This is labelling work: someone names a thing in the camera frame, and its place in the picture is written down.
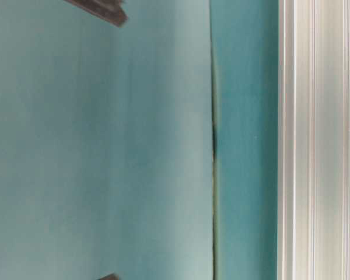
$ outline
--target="gap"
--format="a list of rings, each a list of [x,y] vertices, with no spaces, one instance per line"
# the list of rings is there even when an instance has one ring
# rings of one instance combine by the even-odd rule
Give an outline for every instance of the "gap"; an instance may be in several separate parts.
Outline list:
[[[212,41],[212,2],[209,0],[209,20],[210,20],[210,56],[211,56],[211,125],[212,125],[212,279],[218,278],[218,190],[217,190],[217,119],[216,119],[216,75],[215,56]]]

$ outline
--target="aluminum frame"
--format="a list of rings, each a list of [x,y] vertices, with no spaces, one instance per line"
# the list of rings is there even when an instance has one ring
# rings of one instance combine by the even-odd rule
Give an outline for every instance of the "aluminum frame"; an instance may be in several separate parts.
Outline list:
[[[278,280],[350,280],[350,0],[279,0]]]

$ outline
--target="dark brown fragment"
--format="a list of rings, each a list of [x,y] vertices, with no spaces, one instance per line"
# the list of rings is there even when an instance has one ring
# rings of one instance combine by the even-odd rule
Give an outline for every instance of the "dark brown fragment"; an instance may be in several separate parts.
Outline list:
[[[116,26],[122,26],[127,15],[121,8],[122,0],[65,0]]]
[[[105,276],[99,280],[120,280],[120,279],[116,274],[110,274],[110,275]]]

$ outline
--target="teal panel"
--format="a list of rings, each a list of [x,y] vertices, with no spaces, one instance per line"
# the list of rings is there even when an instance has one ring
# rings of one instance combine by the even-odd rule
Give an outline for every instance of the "teal panel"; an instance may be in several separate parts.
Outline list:
[[[0,280],[212,278],[209,10],[0,0]]]
[[[278,2],[212,0],[218,280],[277,267]]]

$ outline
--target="teal surface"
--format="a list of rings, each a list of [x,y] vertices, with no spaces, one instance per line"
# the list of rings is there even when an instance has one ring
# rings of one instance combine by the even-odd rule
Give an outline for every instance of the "teal surface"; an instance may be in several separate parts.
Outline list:
[[[277,267],[278,1],[211,0],[217,280]]]
[[[209,10],[0,0],[0,280],[212,278]]]

